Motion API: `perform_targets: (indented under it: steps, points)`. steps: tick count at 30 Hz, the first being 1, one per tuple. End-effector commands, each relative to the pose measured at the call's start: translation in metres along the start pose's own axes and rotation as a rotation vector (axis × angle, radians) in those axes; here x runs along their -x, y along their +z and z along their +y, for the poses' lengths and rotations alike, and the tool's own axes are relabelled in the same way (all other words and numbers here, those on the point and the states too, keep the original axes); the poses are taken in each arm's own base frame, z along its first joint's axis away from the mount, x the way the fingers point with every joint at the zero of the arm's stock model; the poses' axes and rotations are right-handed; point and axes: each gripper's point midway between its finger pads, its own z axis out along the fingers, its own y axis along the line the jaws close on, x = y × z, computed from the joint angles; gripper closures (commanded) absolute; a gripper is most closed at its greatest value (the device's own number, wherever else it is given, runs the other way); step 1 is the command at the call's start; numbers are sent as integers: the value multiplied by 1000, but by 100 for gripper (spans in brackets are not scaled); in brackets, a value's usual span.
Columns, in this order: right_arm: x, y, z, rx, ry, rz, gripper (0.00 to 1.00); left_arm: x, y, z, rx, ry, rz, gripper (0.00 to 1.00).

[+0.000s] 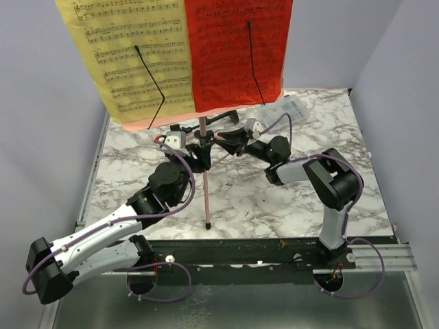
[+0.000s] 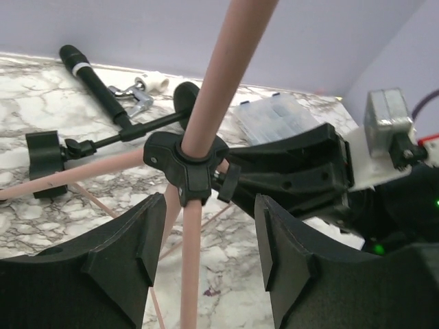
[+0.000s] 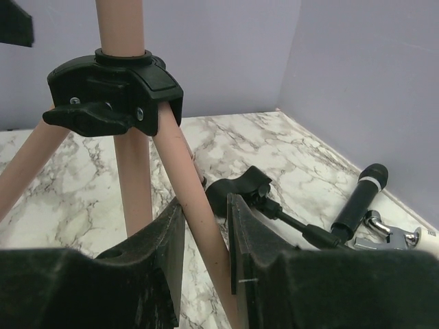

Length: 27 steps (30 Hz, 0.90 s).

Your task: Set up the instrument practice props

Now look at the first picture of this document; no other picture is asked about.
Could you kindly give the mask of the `black clip-on holder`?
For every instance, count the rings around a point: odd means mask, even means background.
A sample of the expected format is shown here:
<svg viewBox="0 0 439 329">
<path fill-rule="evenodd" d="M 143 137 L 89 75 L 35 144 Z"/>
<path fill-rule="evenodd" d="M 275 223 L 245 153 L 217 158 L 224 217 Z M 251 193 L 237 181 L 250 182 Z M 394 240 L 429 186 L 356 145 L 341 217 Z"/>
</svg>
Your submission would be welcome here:
<svg viewBox="0 0 439 329">
<path fill-rule="evenodd" d="M 228 111 L 228 112 L 216 115 L 212 118 L 207 118 L 206 119 L 206 126 L 209 126 L 210 124 L 215 123 L 215 122 L 222 120 L 222 119 L 229 119 L 230 122 L 233 123 L 234 125 L 237 125 L 239 123 L 239 115 L 238 115 L 237 111 L 232 110 L 232 111 Z M 195 125 L 195 126 L 191 126 L 191 127 L 180 127 L 179 130 L 182 130 L 186 134 L 189 134 L 191 132 L 194 132 L 198 128 L 200 128 L 200 124 Z"/>
</svg>

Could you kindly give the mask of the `pink perforated music stand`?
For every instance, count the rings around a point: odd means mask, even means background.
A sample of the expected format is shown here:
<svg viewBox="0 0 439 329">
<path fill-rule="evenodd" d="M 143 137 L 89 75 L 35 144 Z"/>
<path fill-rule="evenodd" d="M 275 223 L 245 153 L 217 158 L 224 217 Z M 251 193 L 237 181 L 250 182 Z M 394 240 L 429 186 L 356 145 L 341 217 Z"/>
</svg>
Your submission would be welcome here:
<svg viewBox="0 0 439 329">
<path fill-rule="evenodd" d="M 214 145 L 218 145 L 217 140 L 220 139 L 217 134 L 215 134 L 214 132 L 212 132 L 206 128 L 206 121 L 205 120 L 200 121 L 200 128 L 198 128 L 194 132 L 194 137 L 195 137 L 195 141 L 192 143 L 187 142 L 187 145 L 199 144 L 199 145 L 212 145 L 212 146 L 214 146 Z"/>
</svg>

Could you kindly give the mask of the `red paper sheet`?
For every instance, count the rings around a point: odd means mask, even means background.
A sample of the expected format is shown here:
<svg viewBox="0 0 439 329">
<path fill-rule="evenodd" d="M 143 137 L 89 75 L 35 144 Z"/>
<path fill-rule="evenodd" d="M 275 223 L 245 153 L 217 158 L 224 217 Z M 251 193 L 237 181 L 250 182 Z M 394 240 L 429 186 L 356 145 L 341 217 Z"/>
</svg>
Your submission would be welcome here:
<svg viewBox="0 0 439 329">
<path fill-rule="evenodd" d="M 185 1 L 197 112 L 276 101 L 292 1 Z"/>
</svg>

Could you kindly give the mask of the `yellow sheet music page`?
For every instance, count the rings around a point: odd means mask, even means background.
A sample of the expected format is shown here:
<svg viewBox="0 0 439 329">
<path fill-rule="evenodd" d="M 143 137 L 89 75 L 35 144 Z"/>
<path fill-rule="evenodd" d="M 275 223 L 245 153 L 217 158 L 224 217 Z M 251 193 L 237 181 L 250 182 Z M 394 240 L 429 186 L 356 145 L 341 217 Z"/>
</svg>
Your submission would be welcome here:
<svg viewBox="0 0 439 329">
<path fill-rule="evenodd" d="M 100 97 L 120 124 L 195 111 L 183 1 L 57 1 Z"/>
</svg>

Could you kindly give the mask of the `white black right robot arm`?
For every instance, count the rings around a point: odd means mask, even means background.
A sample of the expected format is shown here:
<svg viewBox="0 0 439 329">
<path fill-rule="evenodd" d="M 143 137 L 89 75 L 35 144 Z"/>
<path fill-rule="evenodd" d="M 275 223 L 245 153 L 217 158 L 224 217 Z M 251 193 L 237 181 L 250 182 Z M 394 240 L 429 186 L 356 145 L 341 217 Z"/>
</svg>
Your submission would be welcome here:
<svg viewBox="0 0 439 329">
<path fill-rule="evenodd" d="M 334 148 L 321 154 L 291 159 L 291 147 L 284 136 L 275 136 L 269 143 L 252 142 L 255 133 L 243 128 L 220 132 L 217 144 L 229 154 L 248 154 L 269 164 L 265 176 L 270 184 L 282 186 L 293 182 L 311 183 L 323 203 L 322 230 L 316 243 L 315 260 L 323 268 L 339 263 L 347 242 L 345 233 L 348 213 L 361 197 L 364 181 L 360 174 Z"/>
</svg>

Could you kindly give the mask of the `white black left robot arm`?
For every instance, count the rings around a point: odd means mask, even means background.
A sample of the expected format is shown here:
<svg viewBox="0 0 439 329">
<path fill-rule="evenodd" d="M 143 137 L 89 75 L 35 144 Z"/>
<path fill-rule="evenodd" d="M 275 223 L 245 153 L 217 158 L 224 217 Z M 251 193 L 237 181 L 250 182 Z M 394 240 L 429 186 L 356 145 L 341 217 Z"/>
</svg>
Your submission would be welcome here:
<svg viewBox="0 0 439 329">
<path fill-rule="evenodd" d="M 41 237 L 30 245 L 23 294 L 37 295 L 41 304 L 50 304 L 102 273 L 162 265 L 138 233 L 189 206 L 195 195 L 194 175 L 211 168 L 211 146 L 158 145 L 167 161 L 155 168 L 147 185 L 126 203 L 79 232 L 52 242 Z"/>
</svg>

